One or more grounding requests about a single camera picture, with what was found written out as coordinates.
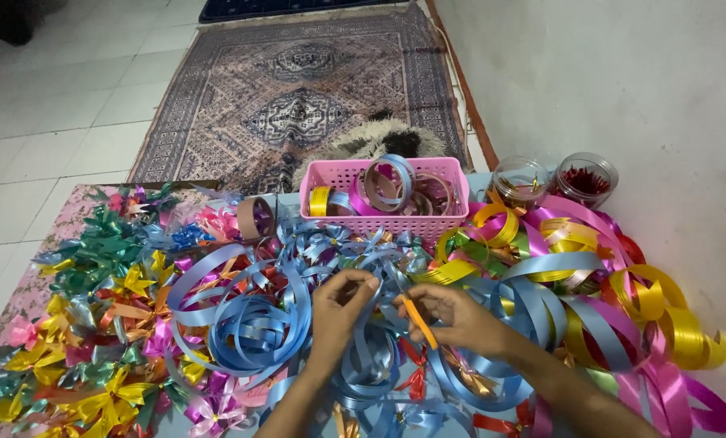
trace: wooden baseboard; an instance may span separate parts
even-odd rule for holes
[[[433,18],[433,22],[436,24],[436,27],[441,29],[444,32],[444,35],[447,36],[449,50],[455,54],[455,50],[452,48],[452,42],[449,39],[449,34],[447,34],[447,30],[444,27],[444,24],[442,24],[442,19],[438,16],[436,5],[433,3],[433,0],[425,0],[425,2],[427,4],[427,9],[431,12],[431,18]],[[463,69],[460,68],[460,62],[458,61],[457,56],[454,56],[453,59],[455,62],[455,71],[458,74],[460,90],[465,96],[465,109],[468,111],[471,124],[476,130],[476,138],[479,139],[479,146],[482,148],[482,154],[485,155],[487,167],[489,167],[492,171],[495,169],[495,166],[498,165],[498,157],[495,155],[492,143],[490,143],[490,137],[487,136],[487,131],[485,130],[485,125],[482,122],[482,117],[479,115],[479,111],[476,110],[474,97],[471,96],[471,90],[468,87],[468,83],[465,81],[465,75],[463,75]]]

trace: light blue tablecloth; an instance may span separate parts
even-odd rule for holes
[[[469,182],[470,192],[472,200],[477,199],[476,195],[479,194],[478,200],[482,200],[482,196],[484,190],[487,185],[490,183],[490,179],[492,177],[492,173],[477,173],[477,174],[468,174],[466,175]],[[297,193],[289,193],[285,195],[278,195],[278,196],[268,196],[266,198],[269,201],[269,204],[271,204],[271,208],[275,207],[278,203],[278,209],[280,211],[280,214],[285,213],[287,210],[294,209],[299,204],[298,194]],[[416,370],[416,367],[413,363],[408,362],[404,366],[401,367],[401,382],[405,381],[409,378],[409,376]],[[408,397],[407,392],[403,392],[404,397]],[[371,422],[375,422],[378,418],[378,412],[379,408],[368,408],[366,410],[366,415],[368,416],[368,419]],[[504,412],[495,412],[490,413],[486,412],[488,416],[491,416],[493,418],[497,419],[504,419],[508,421],[515,421],[517,416],[514,409],[510,409],[508,411]],[[168,438],[168,437],[178,437],[187,434],[187,431],[189,431],[190,427],[192,426],[192,423],[184,417],[182,414],[179,414],[178,412],[173,411],[170,417],[166,417],[163,419],[163,421],[159,424],[156,437],[157,438]],[[247,429],[247,430],[234,430],[229,431],[227,433],[227,436],[232,438],[250,438],[254,433],[256,432],[256,428],[253,429]],[[487,432],[485,430],[478,429],[479,437],[480,438],[487,438],[487,437],[498,437],[498,436],[505,436],[501,433],[491,433]],[[404,438],[417,438],[425,435],[424,429],[410,429],[407,430],[403,436]],[[365,432],[362,430],[360,431],[361,436],[366,436]],[[332,421],[329,421],[325,427],[325,429],[322,432],[322,436],[324,438],[337,438],[338,434],[336,433],[336,425]],[[440,433],[438,433],[437,438],[464,438],[467,435],[465,434],[465,430],[463,430],[460,425],[457,423],[454,423],[453,421],[447,421],[444,425],[444,428],[441,430]]]

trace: human hand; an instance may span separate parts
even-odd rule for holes
[[[345,269],[317,288],[313,296],[314,339],[307,363],[332,373],[352,339],[355,322],[374,296],[379,279],[367,271]]]
[[[483,356],[495,356],[504,353],[512,335],[517,334],[465,291],[436,284],[418,284],[409,290],[407,297],[414,302],[427,324],[438,319],[445,325],[431,328],[436,342],[440,344],[468,348]],[[398,307],[399,317],[407,317],[406,305],[401,297],[392,303]],[[412,320],[409,320],[409,337],[415,343],[425,342],[425,334]]]

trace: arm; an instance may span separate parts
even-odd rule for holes
[[[370,272],[339,272],[312,294],[314,339],[306,366],[254,438],[304,436],[315,416],[319,396],[338,366],[358,315],[379,284]]]
[[[583,436],[660,437],[645,419],[503,324],[466,292],[421,284],[409,296],[423,315],[446,324],[432,329],[438,343],[504,360]],[[405,317],[401,300],[397,298],[393,304]],[[409,333],[412,341],[424,341],[424,334],[412,322]]]

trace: plastic jar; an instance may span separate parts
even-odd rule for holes
[[[578,152],[567,156],[555,171],[548,192],[595,210],[617,187],[617,169],[602,156]]]
[[[547,193],[548,172],[534,160],[514,155],[493,172],[492,188],[509,208],[533,208]]]

